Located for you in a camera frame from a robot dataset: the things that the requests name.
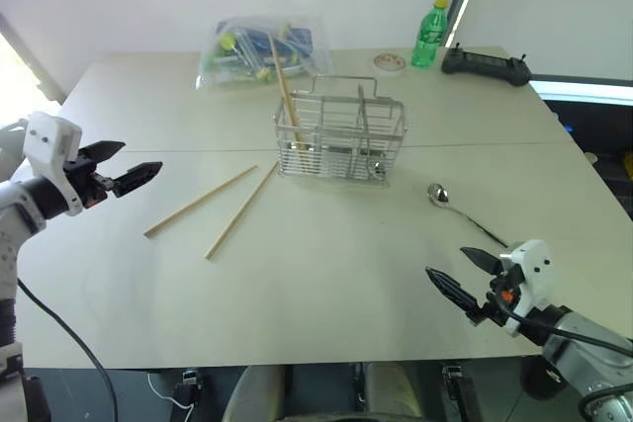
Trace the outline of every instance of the spoon handle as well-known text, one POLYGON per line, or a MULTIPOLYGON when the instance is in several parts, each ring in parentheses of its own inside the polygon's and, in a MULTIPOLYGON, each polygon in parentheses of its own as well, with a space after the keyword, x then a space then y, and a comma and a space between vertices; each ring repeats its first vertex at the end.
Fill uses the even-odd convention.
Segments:
POLYGON ((467 219, 468 221, 470 221, 472 224, 474 224, 479 230, 483 231, 490 239, 492 239, 494 242, 496 242, 499 246, 501 247, 507 247, 507 243, 505 243, 505 241, 503 241, 500 237, 496 237, 494 234, 492 234, 490 231, 488 231, 487 229, 485 229, 483 226, 481 226, 478 222, 476 222, 474 219, 472 219, 470 216, 468 216, 467 214, 465 214, 464 212, 461 212, 455 208, 451 208, 451 210, 453 210, 454 212, 460 214, 461 216, 463 216, 465 219, 467 219))

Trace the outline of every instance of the metal utensil holder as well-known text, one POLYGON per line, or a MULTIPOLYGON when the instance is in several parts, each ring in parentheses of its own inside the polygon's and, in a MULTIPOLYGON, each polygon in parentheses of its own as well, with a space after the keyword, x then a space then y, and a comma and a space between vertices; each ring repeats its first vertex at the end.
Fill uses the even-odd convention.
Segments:
POLYGON ((368 76, 317 75, 310 91, 293 91, 293 126, 283 98, 274 116, 280 173, 385 182, 405 133, 405 106, 378 96, 378 81, 368 76), (358 83, 357 96, 317 93, 326 80, 358 83), (373 82, 371 98, 361 82, 373 82))

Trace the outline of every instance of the metal spoon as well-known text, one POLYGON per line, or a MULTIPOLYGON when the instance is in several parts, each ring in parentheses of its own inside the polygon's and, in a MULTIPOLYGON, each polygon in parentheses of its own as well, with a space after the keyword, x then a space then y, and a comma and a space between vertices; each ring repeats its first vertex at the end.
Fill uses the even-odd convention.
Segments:
POLYGON ((502 239, 496 237, 494 234, 492 234, 490 231, 485 229, 483 226, 481 226, 478 222, 476 222, 470 216, 468 216, 464 212, 457 210, 456 208, 451 207, 451 204, 448 202, 448 191, 444 187, 442 187, 439 183, 431 183, 428 186, 428 190, 426 190, 426 194, 428 195, 428 199, 437 207, 446 208, 448 210, 452 210, 456 212, 457 214, 460 214, 465 219, 467 219, 472 224, 474 224, 476 227, 478 227, 485 234, 487 234, 488 237, 492 239, 494 242, 496 242, 502 247, 507 247, 507 244, 502 239))

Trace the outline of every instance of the green plastic bottle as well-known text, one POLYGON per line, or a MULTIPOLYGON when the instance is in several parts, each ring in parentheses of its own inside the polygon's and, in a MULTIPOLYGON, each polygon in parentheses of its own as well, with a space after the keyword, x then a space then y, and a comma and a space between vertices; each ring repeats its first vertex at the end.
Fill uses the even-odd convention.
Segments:
POLYGON ((446 32, 448 0, 435 0, 433 9, 426 14, 419 26, 415 48, 411 54, 411 64, 425 68, 435 59, 435 53, 446 32))

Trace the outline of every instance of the clear plastic bag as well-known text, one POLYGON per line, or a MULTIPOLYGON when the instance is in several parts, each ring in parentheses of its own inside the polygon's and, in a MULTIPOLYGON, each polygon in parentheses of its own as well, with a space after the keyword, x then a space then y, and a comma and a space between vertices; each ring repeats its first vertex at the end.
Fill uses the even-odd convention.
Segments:
POLYGON ((332 74, 332 58, 314 17, 233 17, 218 23, 202 52, 196 89, 232 81, 276 81, 270 41, 285 76, 332 74))

